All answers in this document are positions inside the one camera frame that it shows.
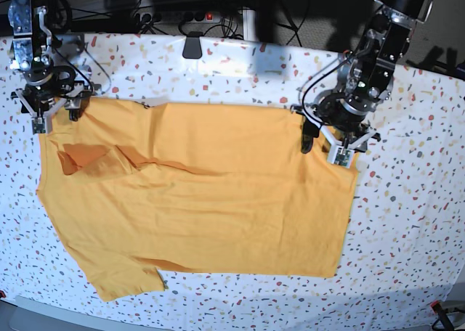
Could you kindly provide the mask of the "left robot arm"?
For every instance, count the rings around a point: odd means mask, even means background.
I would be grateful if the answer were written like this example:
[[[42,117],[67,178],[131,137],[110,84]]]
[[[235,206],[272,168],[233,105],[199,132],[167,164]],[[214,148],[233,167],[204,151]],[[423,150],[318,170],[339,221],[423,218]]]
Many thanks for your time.
[[[379,8],[355,50],[341,56],[327,73],[312,78],[300,103],[291,107],[304,118],[304,154],[326,127],[341,133],[334,143],[345,152],[362,152],[370,139],[381,139],[365,118],[389,99],[396,64],[408,51],[417,24],[427,21],[433,0],[374,1]]]

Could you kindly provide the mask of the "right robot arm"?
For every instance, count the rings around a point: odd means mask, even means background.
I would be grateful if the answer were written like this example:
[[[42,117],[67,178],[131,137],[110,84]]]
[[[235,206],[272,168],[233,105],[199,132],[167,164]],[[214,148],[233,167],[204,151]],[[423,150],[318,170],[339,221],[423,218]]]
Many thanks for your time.
[[[44,134],[60,109],[78,121],[94,95],[94,84],[72,63],[86,46],[73,34],[73,10],[68,0],[10,0],[7,11],[13,39],[10,67],[25,80],[11,98],[31,117],[33,132]]]

